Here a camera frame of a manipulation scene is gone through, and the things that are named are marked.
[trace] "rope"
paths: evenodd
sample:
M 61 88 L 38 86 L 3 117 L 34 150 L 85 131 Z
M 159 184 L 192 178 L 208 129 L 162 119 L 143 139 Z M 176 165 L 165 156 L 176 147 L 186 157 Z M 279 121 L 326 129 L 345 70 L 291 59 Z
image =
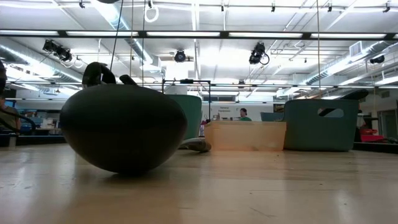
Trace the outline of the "rope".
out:
M 132 7 L 131 7 L 131 36 L 130 36 L 130 43 L 132 43 L 132 28 L 133 28 L 133 18 L 134 18 L 134 1 L 132 1 Z M 131 64 L 132 64 L 132 47 L 130 46 L 130 72 L 129 76 L 131 77 Z
M 321 90 L 321 58 L 320 58 L 320 35 L 319 35 L 319 3 L 317 0 L 317 21 L 318 21 L 318 76 L 319 76 L 319 98 L 322 97 L 322 90 Z
M 116 49 L 116 42 L 118 41 L 118 33 L 119 33 L 119 27 L 120 27 L 120 20 L 121 20 L 121 18 L 122 18 L 123 2 L 124 2 L 124 0 L 122 0 L 122 4 L 121 4 L 121 6 L 120 6 L 119 21 L 118 21 L 118 29 L 116 30 L 116 35 L 115 35 L 115 37 L 114 37 L 113 52 L 112 52 L 112 60 L 111 60 L 111 68 L 110 68 L 111 71 L 112 71 L 112 65 L 113 65 L 114 51 L 115 51 L 115 49 Z

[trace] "ceiling duct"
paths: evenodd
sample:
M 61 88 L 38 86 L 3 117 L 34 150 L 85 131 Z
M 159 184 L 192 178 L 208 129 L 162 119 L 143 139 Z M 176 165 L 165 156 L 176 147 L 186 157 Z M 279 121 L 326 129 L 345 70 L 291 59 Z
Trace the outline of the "ceiling duct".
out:
M 114 30 L 118 29 L 119 12 L 120 6 L 116 4 L 105 4 L 101 2 L 111 2 L 105 0 L 91 0 L 91 3 L 97 9 L 97 11 L 104 17 L 104 19 L 111 25 Z M 119 30 L 129 31 L 131 28 L 127 25 L 126 20 L 121 16 Z M 144 63 L 152 64 L 156 56 L 150 55 L 146 50 L 143 49 L 142 44 L 137 39 L 124 39 L 136 53 L 136 55 L 144 61 Z
M 6 63 L 29 65 L 33 72 L 49 78 L 59 75 L 66 76 L 73 82 L 81 82 L 83 77 L 80 73 L 5 37 L 0 37 L 0 55 L 6 58 L 4 60 Z
M 17 55 L 14 55 L 7 51 L 6 49 L 0 47 L 0 59 L 4 63 L 14 63 L 14 64 L 22 64 L 22 65 L 27 65 L 27 61 L 25 61 L 23 58 L 18 57 Z
M 309 74 L 309 78 L 302 80 L 299 85 L 312 85 L 323 78 L 329 77 L 330 75 L 336 74 L 343 71 L 359 62 L 364 60 L 369 60 L 372 58 L 380 57 L 386 53 L 396 50 L 398 47 L 398 42 L 394 41 L 379 41 L 379 42 L 362 42 L 361 50 L 358 54 L 353 54 L 348 52 L 338 59 L 327 63 L 320 70 L 321 73 L 317 71 Z M 299 87 L 287 88 L 284 90 L 278 90 L 277 97 L 291 95 L 292 93 L 298 91 Z

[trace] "black cord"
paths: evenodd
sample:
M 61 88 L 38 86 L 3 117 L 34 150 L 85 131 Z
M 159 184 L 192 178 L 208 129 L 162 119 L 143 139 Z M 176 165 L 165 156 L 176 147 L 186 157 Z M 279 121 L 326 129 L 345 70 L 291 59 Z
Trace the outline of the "black cord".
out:
M 262 62 L 260 61 L 260 64 L 261 64 L 261 65 L 268 65 L 268 63 L 269 63 L 269 56 L 268 56 L 267 54 L 264 54 L 264 55 L 267 56 L 268 61 L 267 61 L 267 63 L 262 63 Z
M 44 58 L 43 58 L 43 60 L 41 60 L 39 63 L 42 63 L 46 58 L 48 58 L 49 56 L 50 56 L 50 54 L 51 54 L 51 52 L 49 53 L 49 54 L 47 54 L 47 56 L 45 56 Z
M 146 13 L 146 4 L 147 1 L 144 0 L 144 16 L 142 17 L 142 31 L 145 31 L 145 13 Z M 142 38 L 142 53 L 141 53 L 141 59 L 142 59 L 142 86 L 144 86 L 144 38 Z
M 123 2 L 124 2 L 124 0 L 122 0 L 122 4 L 121 4 L 121 6 L 120 6 L 118 29 L 116 30 L 116 36 L 115 36 L 115 38 L 114 38 L 114 45 L 113 45 L 113 52 L 112 52 L 112 61 L 111 61 L 111 68 L 110 68 L 111 71 L 112 71 L 112 65 L 113 65 L 114 51 L 115 51 L 115 49 L 116 49 L 116 42 L 118 41 L 118 33 L 119 33 L 120 20 L 121 20 L 121 18 L 122 18 Z

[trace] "teal plastic bin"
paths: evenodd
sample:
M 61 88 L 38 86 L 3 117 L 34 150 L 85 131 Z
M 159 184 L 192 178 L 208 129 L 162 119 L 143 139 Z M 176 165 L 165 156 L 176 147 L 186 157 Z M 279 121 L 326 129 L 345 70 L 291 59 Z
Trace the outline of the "teal plastic bin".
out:
M 356 100 L 286 102 L 284 148 L 299 151 L 349 151 L 354 145 L 358 104 Z M 333 110 L 321 113 L 328 108 Z
M 201 99 L 190 95 L 168 95 L 168 97 L 175 100 L 181 106 L 187 118 L 188 126 L 184 140 L 197 138 L 201 122 Z

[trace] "spotlight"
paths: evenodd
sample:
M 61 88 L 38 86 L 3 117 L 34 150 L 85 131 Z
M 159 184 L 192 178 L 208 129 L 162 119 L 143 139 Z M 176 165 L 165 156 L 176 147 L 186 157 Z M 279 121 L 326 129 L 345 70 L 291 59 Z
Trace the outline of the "spotlight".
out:
M 52 40 L 45 40 L 43 50 L 49 54 L 54 54 L 54 56 L 58 57 L 63 62 L 70 62 L 73 58 L 70 49 L 64 49 Z
M 106 4 L 112 4 L 117 2 L 118 0 L 98 0 L 98 1 Z
M 268 61 L 267 63 L 262 63 L 261 59 L 263 57 L 267 57 Z M 269 63 L 269 57 L 266 54 L 266 47 L 264 46 L 264 43 L 257 43 L 256 46 L 254 47 L 254 50 L 251 52 L 251 56 L 249 57 L 249 63 L 251 65 L 255 65 L 257 63 L 261 63 L 263 65 L 267 65 Z
M 174 55 L 174 60 L 176 62 L 184 62 L 187 56 L 183 50 L 177 50 L 177 53 Z
M 245 84 L 245 82 L 244 82 L 244 80 L 239 80 L 239 83 L 238 83 L 239 85 L 244 85 Z
M 331 4 L 331 2 L 329 2 L 329 7 L 328 7 L 328 12 L 331 12 L 332 10 L 333 10 L 333 6 L 332 6 L 332 4 Z
M 370 63 L 383 63 L 384 62 L 384 55 L 377 57 L 377 58 L 373 58 L 371 60 L 369 60 Z

